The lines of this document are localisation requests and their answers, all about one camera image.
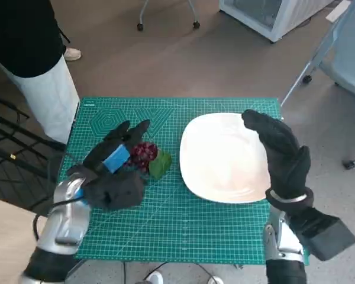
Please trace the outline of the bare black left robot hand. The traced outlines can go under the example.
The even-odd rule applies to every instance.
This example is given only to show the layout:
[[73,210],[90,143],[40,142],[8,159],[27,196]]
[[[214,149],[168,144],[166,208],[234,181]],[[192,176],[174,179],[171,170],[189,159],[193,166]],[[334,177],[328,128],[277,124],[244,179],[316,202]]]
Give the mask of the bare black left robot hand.
[[130,128],[130,121],[122,122],[88,153],[83,165],[96,174],[115,173],[130,158],[149,125],[150,120],[141,121],[133,128]]

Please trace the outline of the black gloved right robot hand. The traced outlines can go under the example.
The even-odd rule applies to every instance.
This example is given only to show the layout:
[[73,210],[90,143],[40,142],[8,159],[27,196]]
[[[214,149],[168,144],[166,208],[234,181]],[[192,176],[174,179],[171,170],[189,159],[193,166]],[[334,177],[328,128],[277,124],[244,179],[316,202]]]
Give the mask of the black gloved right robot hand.
[[309,147],[301,146],[284,122],[248,109],[242,113],[244,125],[259,135],[265,147],[270,189],[282,199],[309,194],[306,177],[311,167]]

